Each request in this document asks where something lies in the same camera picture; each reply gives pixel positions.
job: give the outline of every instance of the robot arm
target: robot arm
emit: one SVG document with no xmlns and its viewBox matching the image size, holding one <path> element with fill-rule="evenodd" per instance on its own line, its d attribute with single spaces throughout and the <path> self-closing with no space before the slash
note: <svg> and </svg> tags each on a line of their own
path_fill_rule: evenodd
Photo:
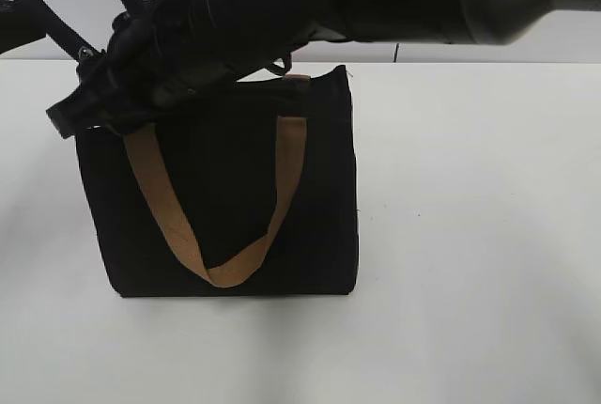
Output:
<svg viewBox="0 0 601 404">
<path fill-rule="evenodd" d="M 129 132 L 257 70 L 284 74 L 313 40 L 503 44 L 553 9 L 601 9 L 601 0 L 121 1 L 107 51 L 79 58 L 81 85 L 49 110 L 64 137 L 99 125 Z"/>
</svg>

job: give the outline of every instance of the leather strap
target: leather strap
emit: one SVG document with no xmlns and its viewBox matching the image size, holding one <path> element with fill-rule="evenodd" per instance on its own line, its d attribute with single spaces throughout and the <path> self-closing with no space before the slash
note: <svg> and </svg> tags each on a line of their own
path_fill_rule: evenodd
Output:
<svg viewBox="0 0 601 404">
<path fill-rule="evenodd" d="M 124 138 L 131 169 L 169 247 L 179 262 L 215 287 L 236 287 L 263 264 L 290 209 L 304 166 L 307 119 L 279 117 L 276 142 L 277 204 L 267 234 L 227 263 L 207 269 L 192 227 L 179 204 L 154 125 Z"/>
</svg>

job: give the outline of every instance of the tan bag handle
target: tan bag handle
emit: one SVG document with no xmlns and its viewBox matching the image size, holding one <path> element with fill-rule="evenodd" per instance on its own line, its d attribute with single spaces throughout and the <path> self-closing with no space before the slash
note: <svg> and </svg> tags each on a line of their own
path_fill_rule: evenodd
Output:
<svg viewBox="0 0 601 404">
<path fill-rule="evenodd" d="M 133 174 L 173 254 L 183 266 L 215 287 L 241 285 L 261 267 L 299 187 L 304 166 L 307 119 L 279 117 L 277 124 L 277 204 L 268 233 L 227 263 L 211 269 L 205 266 L 198 241 L 177 199 L 154 125 L 145 126 L 124 138 Z"/>
</svg>

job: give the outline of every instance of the black cable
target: black cable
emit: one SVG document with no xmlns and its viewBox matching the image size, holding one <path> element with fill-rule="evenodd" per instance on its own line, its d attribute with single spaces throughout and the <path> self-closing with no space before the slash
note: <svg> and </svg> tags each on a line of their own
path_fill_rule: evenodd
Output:
<svg viewBox="0 0 601 404">
<path fill-rule="evenodd" d="M 64 23 L 43 0 L 16 0 L 15 6 L 75 61 L 81 59 L 82 49 L 87 49 L 91 55 L 98 54 L 94 47 Z"/>
</svg>

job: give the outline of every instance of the black tote bag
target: black tote bag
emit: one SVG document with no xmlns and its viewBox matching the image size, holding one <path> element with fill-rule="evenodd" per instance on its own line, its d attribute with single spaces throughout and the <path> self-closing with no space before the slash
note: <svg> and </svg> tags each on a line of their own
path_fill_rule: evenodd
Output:
<svg viewBox="0 0 601 404">
<path fill-rule="evenodd" d="M 282 94 L 286 81 L 304 88 Z M 194 112 L 125 139 L 105 129 L 77 137 L 102 258 L 121 296 L 345 295 L 355 287 L 346 69 L 242 91 L 195 102 Z"/>
</svg>

